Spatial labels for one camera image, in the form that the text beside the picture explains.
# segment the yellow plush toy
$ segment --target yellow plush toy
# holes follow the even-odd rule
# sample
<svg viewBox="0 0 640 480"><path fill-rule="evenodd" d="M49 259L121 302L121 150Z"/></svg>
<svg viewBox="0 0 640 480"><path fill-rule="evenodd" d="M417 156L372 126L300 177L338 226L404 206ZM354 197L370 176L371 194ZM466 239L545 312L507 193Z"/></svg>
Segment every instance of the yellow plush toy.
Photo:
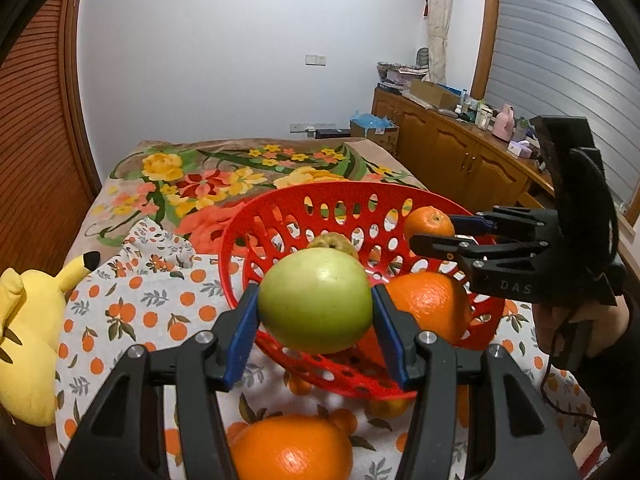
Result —
<svg viewBox="0 0 640 480"><path fill-rule="evenodd" d="M54 278L39 270L0 276L0 404L34 426L55 421L54 382L65 293L100 264L78 256Z"/></svg>

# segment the plush ear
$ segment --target plush ear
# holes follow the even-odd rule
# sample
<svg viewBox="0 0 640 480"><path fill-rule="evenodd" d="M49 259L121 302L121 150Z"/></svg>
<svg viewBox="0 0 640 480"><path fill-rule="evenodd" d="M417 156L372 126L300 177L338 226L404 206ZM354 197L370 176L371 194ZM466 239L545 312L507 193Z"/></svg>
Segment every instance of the plush ear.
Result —
<svg viewBox="0 0 640 480"><path fill-rule="evenodd" d="M74 288L85 279L90 272L98 268L100 253L92 251L71 260L56 276L56 282L62 292Z"/></svg>
<svg viewBox="0 0 640 480"><path fill-rule="evenodd" d="M0 276L0 335L4 332L4 322L11 315L24 291L22 278L9 268Z"/></svg>

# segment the bed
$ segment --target bed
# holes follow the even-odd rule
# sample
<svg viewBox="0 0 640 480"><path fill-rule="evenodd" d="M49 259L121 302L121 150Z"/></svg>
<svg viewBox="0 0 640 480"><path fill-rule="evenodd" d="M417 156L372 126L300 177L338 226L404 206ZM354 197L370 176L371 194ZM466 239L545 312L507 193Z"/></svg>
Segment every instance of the bed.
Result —
<svg viewBox="0 0 640 480"><path fill-rule="evenodd" d="M215 275L216 255L225 225L244 202L272 189L342 179L422 187L398 161L366 139L144 142L118 163L66 258L97 250L106 265L76 288L67 306L68 322L61 336L56 374L56 449L64 452L93 395L134 340L150 349L174 346L210 326L216 314L228 309ZM195 260L194 268L202 264L206 269L202 271L206 279L190 283L190 290L176 296L175 301L170 296L162 301L160 285L141 297L143 279L151 275L159 280L162 272L156 271L173 269L180 261L175 255L182 254L186 246L186 255ZM156 292L159 300L152 297ZM108 298L96 303L102 296ZM111 307L105 310L109 303L120 307L114 306L112 312ZM125 304L135 307L127 307L126 316ZM538 387L547 357L536 345L530 305L506 301L494 341L511 352ZM546 388L562 408L591 411L586 394L571 374L554 369ZM353 480L394 477L411 416L410 408L379 416L372 413L366 400L344 399L311 388L257 348L252 351L241 383L231 393L218 397L230 432L270 413L326 416L339 410L341 416L354 421L350 429ZM181 479L184 469L177 445L175 394L171 390L167 391L165 407L170 472L172 478ZM588 428L585 419L572 416L558 416L558 425L572 450ZM462 409L452 479L456 475L464 477L466 428L468 416ZM54 466L59 458L52 457Z"/></svg>

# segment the green apple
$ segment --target green apple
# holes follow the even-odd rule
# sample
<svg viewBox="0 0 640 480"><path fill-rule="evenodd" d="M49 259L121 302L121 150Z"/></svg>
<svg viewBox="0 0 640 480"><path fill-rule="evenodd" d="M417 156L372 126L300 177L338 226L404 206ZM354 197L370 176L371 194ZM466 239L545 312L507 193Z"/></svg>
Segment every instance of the green apple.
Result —
<svg viewBox="0 0 640 480"><path fill-rule="evenodd" d="M262 279L258 313L266 329L288 348L310 354L339 352L371 326L367 273L335 249L289 254Z"/></svg>

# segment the screw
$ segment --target screw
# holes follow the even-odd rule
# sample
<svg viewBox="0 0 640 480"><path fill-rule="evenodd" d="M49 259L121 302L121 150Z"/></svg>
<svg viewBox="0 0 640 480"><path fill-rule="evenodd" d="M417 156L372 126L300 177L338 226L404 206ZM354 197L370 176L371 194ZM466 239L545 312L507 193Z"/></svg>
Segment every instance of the screw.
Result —
<svg viewBox="0 0 640 480"><path fill-rule="evenodd" d="M203 330L196 334L196 341L201 345L209 344L213 341L213 334L209 330Z"/></svg>
<svg viewBox="0 0 640 480"><path fill-rule="evenodd" d="M488 351L489 355L496 359L502 359L507 353L507 351L500 345L489 345Z"/></svg>
<svg viewBox="0 0 640 480"><path fill-rule="evenodd" d="M145 347L142 345L133 345L129 350L127 350L127 355L132 359L138 359L145 354Z"/></svg>
<svg viewBox="0 0 640 480"><path fill-rule="evenodd" d="M438 336L435 332L429 332L428 330L425 330L424 332L420 332L420 334L418 335L418 339L425 345L432 345L438 340Z"/></svg>

